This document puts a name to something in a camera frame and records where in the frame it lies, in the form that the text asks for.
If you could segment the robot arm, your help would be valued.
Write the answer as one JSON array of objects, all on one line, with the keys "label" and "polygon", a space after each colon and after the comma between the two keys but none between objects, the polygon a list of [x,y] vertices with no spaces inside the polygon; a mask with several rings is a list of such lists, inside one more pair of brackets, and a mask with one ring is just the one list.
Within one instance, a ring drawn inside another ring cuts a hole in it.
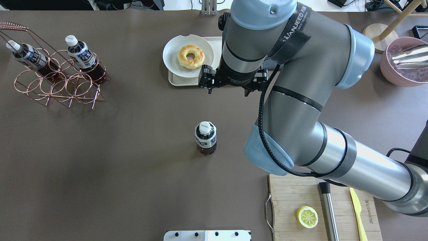
[{"label": "robot arm", "polygon": [[258,119],[244,152],[269,173],[317,177],[365,191],[398,213],[427,216],[427,128],[405,163],[319,121],[335,88],[368,70],[373,41],[296,0],[234,0],[218,21],[219,67],[203,65],[199,87],[259,90]]}]

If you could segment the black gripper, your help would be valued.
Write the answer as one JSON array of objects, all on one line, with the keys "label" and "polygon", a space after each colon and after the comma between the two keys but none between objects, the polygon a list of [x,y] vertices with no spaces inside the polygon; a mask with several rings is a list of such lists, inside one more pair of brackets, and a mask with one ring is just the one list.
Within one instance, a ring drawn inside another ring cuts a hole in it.
[{"label": "black gripper", "polygon": [[251,92],[262,91],[268,82],[268,70],[259,69],[251,73],[238,73],[226,65],[221,64],[217,69],[209,65],[202,65],[198,77],[198,86],[208,89],[211,94],[214,88],[221,88],[226,85],[242,87],[244,95]]}]

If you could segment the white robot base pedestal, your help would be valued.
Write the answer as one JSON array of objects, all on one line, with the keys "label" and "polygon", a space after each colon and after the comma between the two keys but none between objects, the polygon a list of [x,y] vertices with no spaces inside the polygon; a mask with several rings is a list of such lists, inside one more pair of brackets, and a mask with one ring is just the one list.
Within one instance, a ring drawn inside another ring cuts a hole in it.
[{"label": "white robot base pedestal", "polygon": [[164,241],[251,241],[250,230],[180,230],[167,231]]}]

